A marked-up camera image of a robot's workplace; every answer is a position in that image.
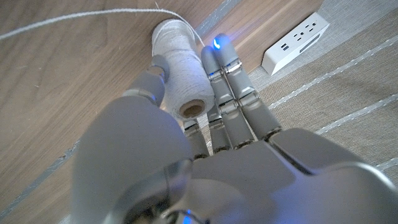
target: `robotic hand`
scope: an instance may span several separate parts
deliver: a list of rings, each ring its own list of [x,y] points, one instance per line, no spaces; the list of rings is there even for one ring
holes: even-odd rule
[[[227,36],[201,57],[215,92],[215,155],[196,121],[185,137],[159,109],[169,68],[155,56],[81,137],[73,223],[396,223],[394,185],[325,138],[282,130]]]

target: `power strip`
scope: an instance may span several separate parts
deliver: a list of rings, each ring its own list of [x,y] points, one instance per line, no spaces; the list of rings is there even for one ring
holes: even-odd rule
[[[273,75],[316,43],[329,23],[314,12],[296,28],[266,50],[261,66]]]

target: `white thread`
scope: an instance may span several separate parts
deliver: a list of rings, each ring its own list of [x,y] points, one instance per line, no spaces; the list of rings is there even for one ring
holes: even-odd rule
[[[398,41],[398,35],[396,35],[395,37],[391,38],[391,39],[388,40],[388,41],[383,42],[383,43],[380,44],[379,46],[377,46],[377,47],[375,47],[375,48],[373,48],[373,49],[371,49],[371,50],[368,50],[365,54],[360,55],[360,56],[357,57],[356,59],[351,60],[350,62],[348,62],[348,63],[345,64],[344,66],[336,68],[336,70],[330,72],[331,74],[326,73],[326,74],[324,74],[324,75],[322,75],[322,76],[320,76],[320,77],[318,77],[318,78],[312,80],[310,83],[304,84],[304,85],[301,86],[300,88],[294,90],[294,91],[291,92],[290,94],[288,94],[288,95],[282,97],[281,99],[277,100],[275,103],[272,103],[271,105],[269,105],[269,109],[274,109],[274,108],[278,107],[278,106],[281,105],[282,103],[285,103],[286,101],[290,100],[291,98],[293,98],[293,97],[297,96],[298,94],[304,92],[305,90],[309,89],[311,86],[314,86],[314,85],[316,85],[317,83],[320,83],[320,82],[326,80],[327,78],[332,77],[333,75],[336,75],[336,74],[338,74],[338,73],[340,73],[340,72],[343,72],[343,71],[346,70],[347,68],[350,68],[350,67],[352,67],[353,65],[358,64],[358,62],[360,62],[360,61],[362,61],[362,60],[364,60],[364,59],[366,59],[366,58],[368,58],[368,57],[370,57],[370,56],[373,56],[373,55],[374,55],[375,53],[377,53],[378,51],[380,51],[380,50],[382,50],[382,49],[384,49],[384,48],[386,48],[386,47],[388,47],[388,46],[391,46],[392,44],[394,44],[394,43],[397,42],[397,41]]]
[[[330,131],[338,126],[341,126],[342,124],[344,124],[347,121],[352,121],[362,115],[369,114],[369,113],[375,111],[376,109],[382,108],[383,106],[386,106],[389,103],[394,102],[395,100],[398,100],[398,93],[393,94],[393,95],[391,95],[381,101],[378,101],[377,103],[374,103],[370,106],[367,106],[361,110],[355,111],[354,113],[351,113],[343,118],[340,118],[337,121],[330,123],[330,124],[326,125],[325,127],[319,129],[315,133],[317,133],[317,134],[327,133],[328,131]]]
[[[166,10],[166,9],[130,9],[130,8],[124,8],[124,9],[108,9],[108,10],[99,10],[99,11],[90,11],[90,12],[78,12],[78,13],[73,13],[73,14],[69,14],[69,15],[59,16],[59,17],[55,17],[55,18],[51,18],[51,19],[46,19],[44,21],[35,22],[35,23],[30,24],[28,26],[20,27],[18,29],[15,29],[15,30],[12,30],[12,31],[10,31],[8,33],[0,35],[0,40],[3,40],[3,39],[6,39],[6,38],[9,38],[9,37],[12,37],[14,35],[26,32],[28,30],[36,29],[36,28],[39,28],[39,27],[42,27],[42,26],[53,24],[55,22],[64,21],[64,20],[67,20],[67,19],[74,19],[74,18],[79,18],[79,17],[95,16],[95,15],[102,15],[102,14],[121,13],[121,12],[160,12],[160,13],[167,13],[167,14],[171,14],[173,16],[176,16],[179,19],[181,19],[182,21],[184,21],[189,26],[191,31],[198,37],[198,40],[200,41],[202,46],[205,46],[205,44],[203,43],[203,41],[200,38],[199,34],[194,30],[194,28],[189,24],[189,22],[187,22],[182,16],[178,15],[177,13],[175,13],[173,11]]]
[[[152,54],[163,55],[169,63],[170,76],[165,84],[164,107],[182,121],[205,114],[214,104],[214,92],[195,49],[194,33],[176,19],[161,22],[152,34]],[[204,107],[197,116],[188,118],[180,108],[193,100],[202,100]]]

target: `string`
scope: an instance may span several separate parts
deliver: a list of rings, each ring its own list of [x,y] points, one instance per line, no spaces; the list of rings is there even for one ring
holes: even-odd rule
[[[32,29],[36,29],[42,26],[46,26],[49,24],[53,24],[56,22],[68,20],[68,19],[75,19],[75,18],[80,18],[80,17],[85,17],[85,16],[96,16],[96,15],[102,15],[102,14],[111,14],[111,13],[120,13],[120,12],[160,12],[160,13],[166,13],[166,14],[171,14],[173,16],[178,17],[184,23],[186,23],[189,28],[192,30],[192,32],[196,35],[202,46],[205,46],[203,43],[202,39],[200,38],[199,34],[194,30],[194,28],[189,24],[188,21],[186,21],[182,16],[178,15],[176,12],[166,10],[166,9],[131,9],[131,8],[122,8],[122,9],[107,9],[107,10],[99,10],[99,11],[89,11],[89,12],[78,12],[78,13],[72,13],[64,16],[59,16],[59,17],[54,17],[51,19],[46,19],[40,22],[35,22],[32,23],[28,26],[20,27],[18,29],[12,30],[10,32],[7,32],[5,34],[0,35],[0,40],[4,40],[7,38],[10,38],[12,36],[15,36],[17,34],[21,34],[23,32],[27,32]]]

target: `robot finger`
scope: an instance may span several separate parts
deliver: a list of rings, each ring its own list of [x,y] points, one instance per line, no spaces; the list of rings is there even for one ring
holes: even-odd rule
[[[252,142],[254,138],[224,77],[223,70],[216,59],[213,48],[210,46],[204,47],[201,51],[201,59],[203,67],[210,79],[211,87],[214,90],[216,106],[222,117],[222,122],[233,149],[238,149]]]

